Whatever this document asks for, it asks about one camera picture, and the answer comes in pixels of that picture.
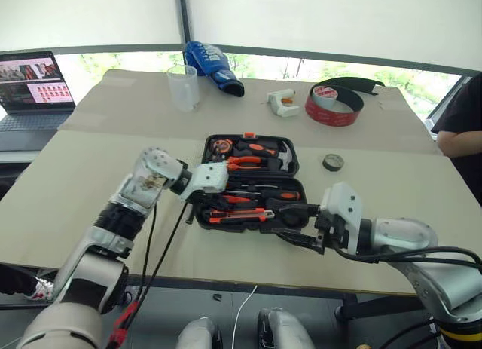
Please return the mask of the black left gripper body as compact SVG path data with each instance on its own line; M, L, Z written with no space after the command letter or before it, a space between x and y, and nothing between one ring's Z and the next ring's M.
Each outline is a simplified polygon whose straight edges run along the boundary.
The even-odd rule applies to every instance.
M206 193L204 191L198 190L194 192L194 206L195 207L207 207L216 208L217 207L217 194L216 193Z

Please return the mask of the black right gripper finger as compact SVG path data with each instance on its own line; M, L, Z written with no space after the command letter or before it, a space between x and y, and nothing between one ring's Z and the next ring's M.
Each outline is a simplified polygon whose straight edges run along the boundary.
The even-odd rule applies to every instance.
M316 204L288 204L278 209L281 215L297 217L316 217L319 211L320 206Z
M277 231L275 235L291 245L309 249L319 254L325 253L323 239L319 237L308 236L298 232L290 231Z

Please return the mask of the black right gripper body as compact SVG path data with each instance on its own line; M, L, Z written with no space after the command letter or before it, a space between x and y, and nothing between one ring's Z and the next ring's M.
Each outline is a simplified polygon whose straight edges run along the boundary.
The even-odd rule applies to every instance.
M315 221L316 250L321 255L325 250L346 249L349 242L349 232L346 230L345 219L334 213L330 213L326 208L321 208Z

